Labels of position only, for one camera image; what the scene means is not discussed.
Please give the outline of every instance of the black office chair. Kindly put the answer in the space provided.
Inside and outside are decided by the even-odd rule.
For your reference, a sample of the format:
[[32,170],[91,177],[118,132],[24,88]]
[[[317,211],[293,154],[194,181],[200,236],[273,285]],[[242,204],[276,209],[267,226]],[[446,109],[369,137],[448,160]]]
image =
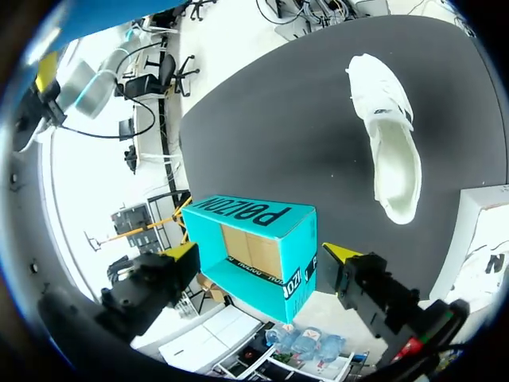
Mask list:
[[190,16],[191,20],[196,20],[196,18],[198,18],[199,21],[203,21],[204,19],[200,16],[200,8],[204,6],[204,4],[207,4],[209,2],[211,2],[212,4],[216,4],[217,0],[197,0],[195,2],[193,1],[187,2],[187,6],[192,6],[192,12]]
[[130,98],[143,96],[145,94],[164,94],[171,83],[171,80],[175,80],[174,92],[184,97],[189,97],[190,92],[184,91],[184,85],[182,80],[190,74],[199,73],[199,69],[185,72],[185,66],[189,60],[193,60],[194,56],[189,56],[185,59],[184,64],[175,72],[177,63],[171,54],[167,54],[164,60],[160,63],[154,63],[147,60],[145,66],[158,66],[159,67],[159,78],[156,78],[153,74],[146,74],[144,76],[133,78],[128,80],[124,86],[123,92]]

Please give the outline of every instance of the white box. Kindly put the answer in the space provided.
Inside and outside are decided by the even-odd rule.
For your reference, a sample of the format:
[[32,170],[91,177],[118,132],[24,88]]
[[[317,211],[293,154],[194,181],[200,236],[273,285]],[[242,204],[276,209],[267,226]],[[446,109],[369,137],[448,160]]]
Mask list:
[[[509,185],[461,190],[453,238],[429,298],[448,302],[462,298],[470,303],[471,312],[486,306],[492,298],[482,294],[493,295],[493,285],[500,283],[507,262],[496,272],[500,280],[494,281],[493,272],[486,273],[489,259],[505,251],[509,251]],[[469,289],[463,288],[467,279]]]

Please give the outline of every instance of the black tabletop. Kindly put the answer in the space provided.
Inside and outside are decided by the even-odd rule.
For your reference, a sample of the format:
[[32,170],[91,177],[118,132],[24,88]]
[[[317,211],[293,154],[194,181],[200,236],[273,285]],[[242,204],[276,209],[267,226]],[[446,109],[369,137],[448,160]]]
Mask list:
[[[374,200],[368,137],[344,71],[363,53],[391,68],[414,109],[422,194],[408,225],[392,223]],[[181,145],[195,200],[220,193],[314,205],[320,243],[377,252],[426,298],[460,190],[507,180],[502,115],[492,72],[460,29],[389,16],[323,29],[248,65],[183,118]],[[332,293],[336,273],[321,253],[317,289]]]

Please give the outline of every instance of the white cable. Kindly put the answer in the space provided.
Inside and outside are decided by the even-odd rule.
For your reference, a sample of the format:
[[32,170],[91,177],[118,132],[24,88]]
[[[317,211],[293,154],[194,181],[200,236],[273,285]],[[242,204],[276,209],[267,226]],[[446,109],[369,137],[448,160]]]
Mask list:
[[32,133],[32,136],[30,137],[29,141],[26,143],[26,146],[23,147],[19,152],[24,153],[26,152],[33,144],[33,141],[35,141],[37,135],[44,129],[46,126],[46,119],[41,118],[39,123],[37,124],[35,130]]

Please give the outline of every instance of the water bottle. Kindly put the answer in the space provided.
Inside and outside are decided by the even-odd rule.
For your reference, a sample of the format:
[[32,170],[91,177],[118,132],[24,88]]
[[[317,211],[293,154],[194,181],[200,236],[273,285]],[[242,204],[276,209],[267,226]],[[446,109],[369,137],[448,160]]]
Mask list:
[[288,325],[278,324],[273,326],[272,329],[268,329],[265,332],[265,339],[269,346],[276,345],[276,347],[279,348],[282,345],[286,345],[289,343],[290,341],[289,337],[292,337],[291,335],[295,331],[296,331],[295,326],[291,324]]
[[297,359],[300,361],[312,360],[320,337],[321,331],[317,328],[309,327],[303,330],[291,348],[297,354]]
[[345,342],[346,340],[341,336],[322,337],[317,358],[324,363],[333,362],[340,355]]
[[294,327],[293,330],[288,332],[288,335],[283,338],[279,346],[276,347],[277,351],[282,354],[290,353],[293,343],[300,335],[301,331]]

